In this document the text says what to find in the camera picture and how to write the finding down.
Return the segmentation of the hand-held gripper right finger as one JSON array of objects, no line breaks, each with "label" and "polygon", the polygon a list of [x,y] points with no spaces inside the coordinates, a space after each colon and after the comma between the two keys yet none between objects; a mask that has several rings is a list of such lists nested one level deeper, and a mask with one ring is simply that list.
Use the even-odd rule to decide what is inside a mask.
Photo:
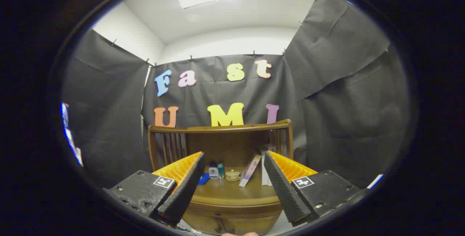
[{"label": "hand-held gripper right finger", "polygon": [[292,226],[317,220],[361,199],[360,188],[332,170],[316,172],[272,151],[265,152],[264,166]]}]

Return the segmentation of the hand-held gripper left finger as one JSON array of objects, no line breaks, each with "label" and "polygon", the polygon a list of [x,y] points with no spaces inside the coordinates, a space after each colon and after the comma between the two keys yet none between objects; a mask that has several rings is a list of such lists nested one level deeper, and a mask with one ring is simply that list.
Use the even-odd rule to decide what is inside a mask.
[{"label": "hand-held gripper left finger", "polygon": [[153,173],[138,170],[105,192],[138,214],[177,225],[191,203],[204,168],[204,153],[197,152]]}]

